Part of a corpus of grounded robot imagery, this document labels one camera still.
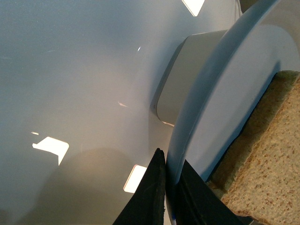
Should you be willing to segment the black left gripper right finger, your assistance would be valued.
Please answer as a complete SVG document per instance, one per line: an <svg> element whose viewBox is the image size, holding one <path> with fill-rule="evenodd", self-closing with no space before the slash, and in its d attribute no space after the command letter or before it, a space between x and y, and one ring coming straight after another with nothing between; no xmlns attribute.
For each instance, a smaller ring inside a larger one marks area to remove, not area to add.
<svg viewBox="0 0 300 225"><path fill-rule="evenodd" d="M211 191L188 161L176 190L178 225L241 225L242 222Z"/></svg>

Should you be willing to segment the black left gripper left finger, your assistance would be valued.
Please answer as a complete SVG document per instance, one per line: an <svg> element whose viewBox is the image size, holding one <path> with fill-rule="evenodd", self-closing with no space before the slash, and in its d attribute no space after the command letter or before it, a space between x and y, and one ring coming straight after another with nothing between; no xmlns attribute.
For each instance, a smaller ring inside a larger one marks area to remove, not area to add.
<svg viewBox="0 0 300 225"><path fill-rule="evenodd" d="M165 155L157 148L134 195L114 225L162 225L165 212Z"/></svg>

